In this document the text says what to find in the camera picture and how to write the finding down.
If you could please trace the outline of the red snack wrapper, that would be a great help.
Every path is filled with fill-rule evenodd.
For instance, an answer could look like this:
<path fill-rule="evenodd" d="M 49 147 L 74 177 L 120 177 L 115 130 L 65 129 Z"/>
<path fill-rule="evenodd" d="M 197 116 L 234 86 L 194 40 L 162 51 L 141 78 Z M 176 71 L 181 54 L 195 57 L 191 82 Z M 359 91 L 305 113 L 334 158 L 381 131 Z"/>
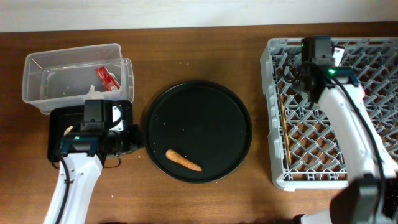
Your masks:
<path fill-rule="evenodd" d="M 115 91 L 120 89 L 121 86 L 117 81 L 117 78 L 113 73 L 109 72 L 106 67 L 102 66 L 100 68 L 96 68 L 95 73 L 101 80 L 106 91 Z"/>

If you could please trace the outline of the black rectangular bin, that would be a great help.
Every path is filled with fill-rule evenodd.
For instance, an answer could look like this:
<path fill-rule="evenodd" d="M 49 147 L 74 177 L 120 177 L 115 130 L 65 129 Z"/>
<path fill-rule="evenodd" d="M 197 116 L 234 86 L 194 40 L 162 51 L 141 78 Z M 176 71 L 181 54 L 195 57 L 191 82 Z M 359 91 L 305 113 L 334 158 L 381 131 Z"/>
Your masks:
<path fill-rule="evenodd" d="M 49 141 L 47 159 L 59 162 L 59 157 L 68 157 L 72 153 L 84 153 L 88 157 L 98 156 L 102 163 L 107 158 L 129 154 L 143 146 L 143 139 L 138 124 L 133 123 L 132 104 L 128 100 L 113 101 L 119 104 L 124 113 L 124 131 L 103 133 L 82 133 L 84 104 L 56 108 L 50 114 Z M 64 131 L 73 129 L 63 135 Z"/>

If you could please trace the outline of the white tissue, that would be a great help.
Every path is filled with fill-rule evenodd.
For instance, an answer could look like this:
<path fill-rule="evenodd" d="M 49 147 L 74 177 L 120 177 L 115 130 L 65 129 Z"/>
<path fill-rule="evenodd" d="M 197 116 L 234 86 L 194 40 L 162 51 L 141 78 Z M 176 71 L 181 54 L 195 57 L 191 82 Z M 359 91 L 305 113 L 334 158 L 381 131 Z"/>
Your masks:
<path fill-rule="evenodd" d="M 83 97 L 84 100 L 103 100 L 104 96 L 102 92 L 96 91 L 95 86 L 90 86 L 89 92 Z"/>

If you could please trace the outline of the orange carrot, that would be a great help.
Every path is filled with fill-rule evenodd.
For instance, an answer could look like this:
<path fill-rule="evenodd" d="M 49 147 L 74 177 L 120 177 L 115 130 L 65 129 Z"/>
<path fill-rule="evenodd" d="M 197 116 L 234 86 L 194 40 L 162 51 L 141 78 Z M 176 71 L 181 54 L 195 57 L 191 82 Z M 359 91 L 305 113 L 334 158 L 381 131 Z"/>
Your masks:
<path fill-rule="evenodd" d="M 181 166 L 184 166 L 184 167 L 186 167 L 186 168 L 188 168 L 190 170 L 193 170 L 193 171 L 196 171 L 196 172 L 202 172 L 203 171 L 203 169 L 199 165 L 189 161 L 188 159 L 186 159 L 185 157 L 181 156 L 179 153 L 175 152 L 172 149 L 168 149 L 166 151 L 166 153 L 165 153 L 165 156 L 166 156 L 167 159 L 169 159 L 169 160 L 171 160 L 171 161 L 173 161 L 173 162 L 175 162 L 177 164 L 180 164 Z"/>

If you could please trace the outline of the clear plastic bin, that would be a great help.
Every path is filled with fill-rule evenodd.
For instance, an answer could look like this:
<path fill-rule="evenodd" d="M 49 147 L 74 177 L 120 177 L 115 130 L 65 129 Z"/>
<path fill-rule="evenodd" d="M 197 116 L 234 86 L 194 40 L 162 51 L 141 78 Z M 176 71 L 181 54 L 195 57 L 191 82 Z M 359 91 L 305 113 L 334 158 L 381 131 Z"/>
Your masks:
<path fill-rule="evenodd" d="M 115 75 L 119 90 L 105 90 L 95 73 L 102 66 Z M 55 108 L 82 105 L 92 85 L 102 92 L 104 100 L 134 101 L 132 62 L 123 57 L 119 44 L 36 52 L 25 58 L 22 100 L 43 114 L 50 114 Z"/>

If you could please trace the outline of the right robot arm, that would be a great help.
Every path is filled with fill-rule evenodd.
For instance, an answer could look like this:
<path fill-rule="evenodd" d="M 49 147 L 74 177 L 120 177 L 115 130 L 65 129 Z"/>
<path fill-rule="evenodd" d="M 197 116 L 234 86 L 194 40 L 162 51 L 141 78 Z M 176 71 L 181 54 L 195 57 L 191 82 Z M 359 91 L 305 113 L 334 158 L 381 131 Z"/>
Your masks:
<path fill-rule="evenodd" d="M 388 154 L 364 105 L 364 90 L 351 67 L 340 64 L 344 48 L 327 35 L 301 41 L 298 90 L 318 104 L 343 154 L 348 185 L 328 209 L 301 214 L 293 223 L 397 223 L 397 163 Z"/>

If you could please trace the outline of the round black tray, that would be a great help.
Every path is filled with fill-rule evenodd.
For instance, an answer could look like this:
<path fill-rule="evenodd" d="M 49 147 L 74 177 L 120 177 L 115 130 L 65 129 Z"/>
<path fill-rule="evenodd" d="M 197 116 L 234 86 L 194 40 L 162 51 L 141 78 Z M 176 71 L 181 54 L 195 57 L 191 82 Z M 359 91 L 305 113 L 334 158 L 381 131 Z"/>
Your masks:
<path fill-rule="evenodd" d="M 252 122 L 240 98 L 209 81 L 179 83 L 149 106 L 143 125 L 149 157 L 167 175 L 188 183 L 212 182 L 234 171 L 252 141 Z M 203 171 L 166 158 L 172 149 Z"/>

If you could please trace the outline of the grey dishwasher rack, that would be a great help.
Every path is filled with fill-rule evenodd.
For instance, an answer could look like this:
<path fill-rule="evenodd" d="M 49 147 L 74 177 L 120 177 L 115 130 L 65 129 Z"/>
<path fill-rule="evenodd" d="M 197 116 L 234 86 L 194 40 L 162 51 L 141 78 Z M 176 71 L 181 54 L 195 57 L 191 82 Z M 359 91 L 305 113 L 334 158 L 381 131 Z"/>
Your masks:
<path fill-rule="evenodd" d="M 355 71 L 369 117 L 387 152 L 396 159 L 397 39 L 346 37 L 333 38 L 332 43 L 345 48 L 341 62 Z M 269 40 L 260 64 L 274 185 L 285 191 L 346 187 L 343 155 L 325 113 L 282 77 L 301 64 L 301 40 Z"/>

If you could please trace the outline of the pile of peanut shells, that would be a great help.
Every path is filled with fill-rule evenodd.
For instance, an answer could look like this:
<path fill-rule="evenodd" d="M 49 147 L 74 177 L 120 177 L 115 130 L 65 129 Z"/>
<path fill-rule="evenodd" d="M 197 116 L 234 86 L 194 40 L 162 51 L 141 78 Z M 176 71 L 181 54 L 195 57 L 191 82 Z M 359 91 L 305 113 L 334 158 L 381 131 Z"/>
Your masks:
<path fill-rule="evenodd" d="M 64 131 L 64 136 L 67 135 L 71 130 L 73 129 L 73 126 L 69 126 L 65 131 Z"/>

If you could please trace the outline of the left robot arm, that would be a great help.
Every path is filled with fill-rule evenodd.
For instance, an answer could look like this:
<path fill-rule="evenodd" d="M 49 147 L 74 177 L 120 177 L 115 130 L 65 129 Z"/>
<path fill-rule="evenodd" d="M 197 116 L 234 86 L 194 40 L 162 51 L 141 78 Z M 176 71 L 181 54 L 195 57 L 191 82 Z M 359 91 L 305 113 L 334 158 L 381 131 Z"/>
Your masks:
<path fill-rule="evenodd" d="M 59 169 L 45 223 L 84 223 L 107 159 L 143 147 L 128 100 L 86 100 L 50 113 L 47 158 Z"/>

